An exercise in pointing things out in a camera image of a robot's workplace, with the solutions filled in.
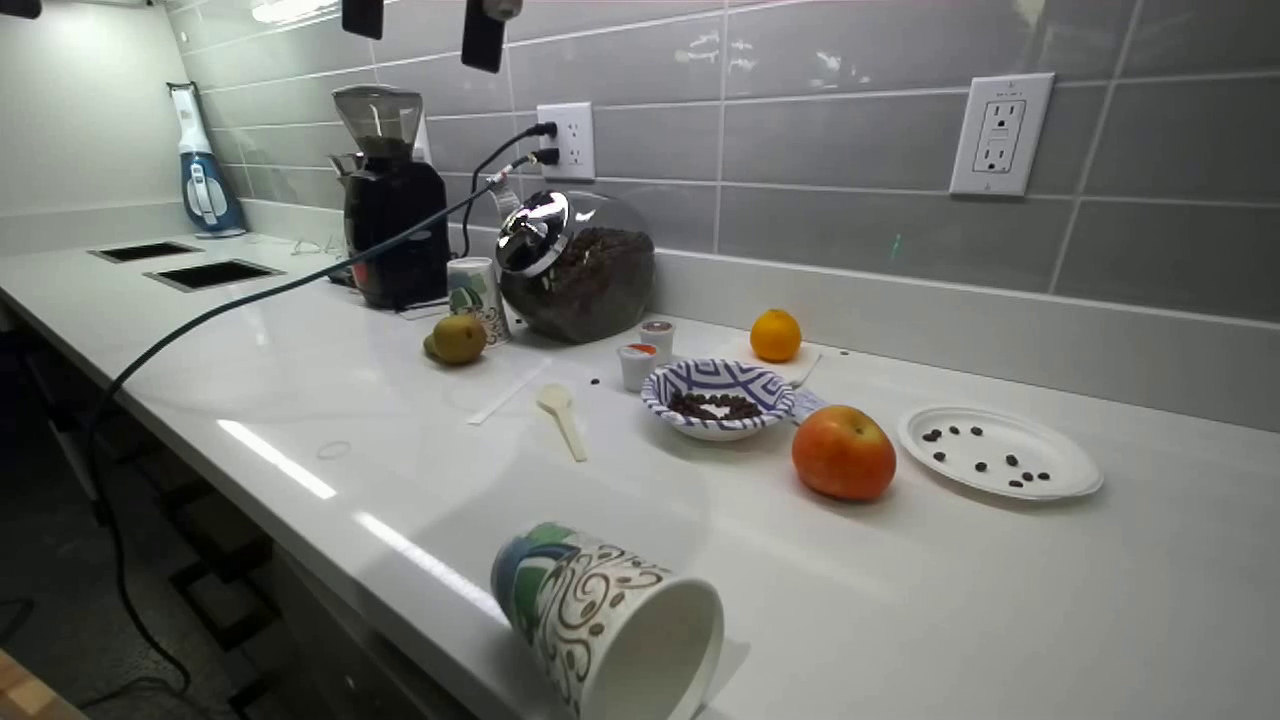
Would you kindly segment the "white wall outlet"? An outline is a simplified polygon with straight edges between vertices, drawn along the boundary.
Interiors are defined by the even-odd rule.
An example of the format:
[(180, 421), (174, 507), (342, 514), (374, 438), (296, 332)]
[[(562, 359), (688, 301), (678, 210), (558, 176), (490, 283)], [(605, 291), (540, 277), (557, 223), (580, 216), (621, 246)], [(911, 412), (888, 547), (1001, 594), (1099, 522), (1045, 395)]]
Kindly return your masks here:
[(1052, 83), (1052, 73), (974, 76), (966, 83), (949, 176), (953, 196), (1018, 199), (1027, 193)]
[(540, 103), (540, 123), (557, 126), (558, 161), (553, 172), (558, 181), (593, 181), (594, 176), (594, 119), (589, 98)]

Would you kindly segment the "white straw stick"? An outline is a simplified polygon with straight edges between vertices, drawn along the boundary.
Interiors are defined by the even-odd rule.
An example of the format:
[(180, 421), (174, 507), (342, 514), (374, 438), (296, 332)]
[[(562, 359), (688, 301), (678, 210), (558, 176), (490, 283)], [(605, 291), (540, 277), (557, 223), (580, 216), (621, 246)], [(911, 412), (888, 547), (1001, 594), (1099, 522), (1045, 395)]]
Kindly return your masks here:
[(475, 407), (465, 425), (483, 426), (505, 402), (513, 402), (530, 378), (540, 378), (546, 359), (528, 369), (520, 378), (513, 378), (505, 390), (496, 390), (483, 407)]

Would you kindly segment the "small white pod cup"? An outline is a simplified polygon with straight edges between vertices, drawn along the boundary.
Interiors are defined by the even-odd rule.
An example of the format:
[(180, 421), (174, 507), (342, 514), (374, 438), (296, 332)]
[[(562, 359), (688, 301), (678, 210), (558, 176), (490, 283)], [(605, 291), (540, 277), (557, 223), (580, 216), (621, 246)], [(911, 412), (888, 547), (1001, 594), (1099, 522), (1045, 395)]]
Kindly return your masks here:
[(653, 342), (634, 338), (621, 348), (621, 378), (627, 390), (634, 390), (653, 369), (654, 369)]
[(676, 334), (673, 319), (645, 319), (641, 322), (641, 342), (653, 342), (661, 359), (673, 359), (673, 334)]

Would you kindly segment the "white plastic spoon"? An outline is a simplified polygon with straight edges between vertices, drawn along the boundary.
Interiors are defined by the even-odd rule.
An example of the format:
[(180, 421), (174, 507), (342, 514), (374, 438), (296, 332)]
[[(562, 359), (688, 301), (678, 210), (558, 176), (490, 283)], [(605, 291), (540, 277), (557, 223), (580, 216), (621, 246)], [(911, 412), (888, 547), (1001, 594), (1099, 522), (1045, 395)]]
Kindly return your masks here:
[(582, 438), (580, 438), (580, 426), (575, 426), (571, 390), (562, 383), (540, 383), (534, 388), (534, 402), (557, 421), (567, 457), (575, 462), (589, 462), (589, 453), (582, 453)]

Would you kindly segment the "glass jar with coffee beans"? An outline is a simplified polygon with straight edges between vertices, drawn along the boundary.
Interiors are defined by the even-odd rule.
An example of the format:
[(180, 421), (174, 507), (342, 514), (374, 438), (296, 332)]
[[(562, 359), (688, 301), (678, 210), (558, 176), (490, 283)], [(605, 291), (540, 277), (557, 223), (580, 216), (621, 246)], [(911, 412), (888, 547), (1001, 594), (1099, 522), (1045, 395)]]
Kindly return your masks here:
[(589, 342), (653, 311), (654, 245), (634, 206), (593, 187), (514, 199), (496, 237), (499, 295), (543, 338)]

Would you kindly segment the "blue white dispenser bottle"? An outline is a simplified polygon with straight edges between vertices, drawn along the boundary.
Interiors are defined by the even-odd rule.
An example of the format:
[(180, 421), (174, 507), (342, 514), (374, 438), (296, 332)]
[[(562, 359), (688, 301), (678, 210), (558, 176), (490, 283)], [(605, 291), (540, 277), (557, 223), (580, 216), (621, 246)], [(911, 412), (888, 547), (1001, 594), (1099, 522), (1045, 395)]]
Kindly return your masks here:
[(203, 133), (199, 95), (190, 83), (169, 89), (180, 126), (180, 199), (203, 237), (239, 237), (247, 228), (236, 193), (229, 187), (211, 139)]

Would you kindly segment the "blue patterned paper bowl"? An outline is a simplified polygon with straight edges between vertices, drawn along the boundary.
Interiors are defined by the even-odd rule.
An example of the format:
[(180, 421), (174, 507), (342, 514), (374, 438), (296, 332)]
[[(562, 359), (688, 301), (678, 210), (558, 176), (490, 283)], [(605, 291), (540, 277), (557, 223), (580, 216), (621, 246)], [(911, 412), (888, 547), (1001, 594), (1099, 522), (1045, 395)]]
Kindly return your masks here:
[(673, 359), (645, 377), (641, 402), (688, 438), (749, 438), (789, 421), (797, 388), (745, 359)]

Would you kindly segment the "green pear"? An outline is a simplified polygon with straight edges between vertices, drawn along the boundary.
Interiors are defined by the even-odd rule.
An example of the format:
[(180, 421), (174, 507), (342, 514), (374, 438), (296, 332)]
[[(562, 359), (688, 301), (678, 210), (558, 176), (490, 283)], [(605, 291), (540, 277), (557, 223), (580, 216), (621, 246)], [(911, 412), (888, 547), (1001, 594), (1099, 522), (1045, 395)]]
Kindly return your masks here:
[(465, 369), (483, 354), (486, 328), (471, 311), (442, 317), (431, 334), (424, 338), (424, 351), (442, 369)]

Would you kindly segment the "red orange apple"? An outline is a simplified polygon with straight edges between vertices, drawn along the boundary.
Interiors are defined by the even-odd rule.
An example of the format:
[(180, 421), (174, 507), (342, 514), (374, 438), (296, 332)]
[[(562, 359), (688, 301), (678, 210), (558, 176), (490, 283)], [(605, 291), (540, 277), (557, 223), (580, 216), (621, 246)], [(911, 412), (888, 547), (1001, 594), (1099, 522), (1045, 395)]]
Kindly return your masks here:
[(896, 479), (896, 447), (869, 412), (827, 402), (797, 426), (791, 469), (809, 493), (871, 502)]

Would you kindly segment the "black coffee grinder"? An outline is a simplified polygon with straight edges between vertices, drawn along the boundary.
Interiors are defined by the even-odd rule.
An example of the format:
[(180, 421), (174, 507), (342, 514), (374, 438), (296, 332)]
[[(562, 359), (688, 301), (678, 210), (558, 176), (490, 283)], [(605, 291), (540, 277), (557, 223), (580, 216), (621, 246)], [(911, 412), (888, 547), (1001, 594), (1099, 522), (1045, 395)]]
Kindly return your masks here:
[(352, 283), (369, 308), (409, 308), (449, 291), (449, 204), (438, 172), (416, 148), (424, 98), (401, 89), (333, 95), (356, 148), (334, 161)]

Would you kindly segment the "small orange fruit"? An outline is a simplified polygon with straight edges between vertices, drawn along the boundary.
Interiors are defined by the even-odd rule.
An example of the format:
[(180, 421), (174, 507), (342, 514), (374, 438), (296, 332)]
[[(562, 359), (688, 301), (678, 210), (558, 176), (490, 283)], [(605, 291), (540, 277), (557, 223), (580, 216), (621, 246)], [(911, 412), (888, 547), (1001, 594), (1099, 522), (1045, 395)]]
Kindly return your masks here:
[(752, 342), (752, 354), (757, 359), (767, 359), (767, 365), (789, 365), (798, 354), (798, 342), (802, 342), (802, 328), (791, 311), (784, 308), (767, 308), (752, 319), (749, 328), (749, 342)]

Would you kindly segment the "white oval paper plate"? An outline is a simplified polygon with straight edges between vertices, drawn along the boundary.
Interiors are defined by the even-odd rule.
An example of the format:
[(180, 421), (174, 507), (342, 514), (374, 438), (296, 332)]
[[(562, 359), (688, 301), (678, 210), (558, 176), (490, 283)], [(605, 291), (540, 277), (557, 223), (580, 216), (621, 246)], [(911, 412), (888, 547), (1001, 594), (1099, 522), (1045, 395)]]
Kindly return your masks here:
[(923, 470), (966, 493), (1052, 502), (1102, 487), (1102, 470), (1070, 435), (1001, 407), (917, 407), (896, 435)]

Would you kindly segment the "tipped patterned paper cup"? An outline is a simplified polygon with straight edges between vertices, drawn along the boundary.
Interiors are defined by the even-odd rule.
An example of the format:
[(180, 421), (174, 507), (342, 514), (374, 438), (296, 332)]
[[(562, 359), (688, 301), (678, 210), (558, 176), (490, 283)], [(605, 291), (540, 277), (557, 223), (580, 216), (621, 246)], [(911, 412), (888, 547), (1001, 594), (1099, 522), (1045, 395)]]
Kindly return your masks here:
[(496, 552), (490, 594), (571, 720), (703, 712), (725, 653), (708, 578), (543, 518)]

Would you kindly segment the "white paper napkin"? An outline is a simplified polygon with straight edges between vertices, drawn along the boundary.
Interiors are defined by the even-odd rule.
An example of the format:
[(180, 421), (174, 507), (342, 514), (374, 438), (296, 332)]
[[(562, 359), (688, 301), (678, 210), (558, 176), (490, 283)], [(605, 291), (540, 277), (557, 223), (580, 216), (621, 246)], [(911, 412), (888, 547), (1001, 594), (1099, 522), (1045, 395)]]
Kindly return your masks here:
[(729, 359), (740, 359), (740, 365), (752, 365), (752, 369), (767, 369), (767, 373), (776, 373), (779, 378), (789, 378), (791, 388), (802, 388), (809, 377), (815, 373), (815, 365), (823, 359), (818, 348), (798, 342), (798, 351), (797, 351), (791, 359), (770, 365), (770, 359), (758, 359), (758, 354), (752, 351), (752, 338), (749, 338), (749, 334), (733, 334), (733, 338), (725, 342), (725, 354), (729, 354)]

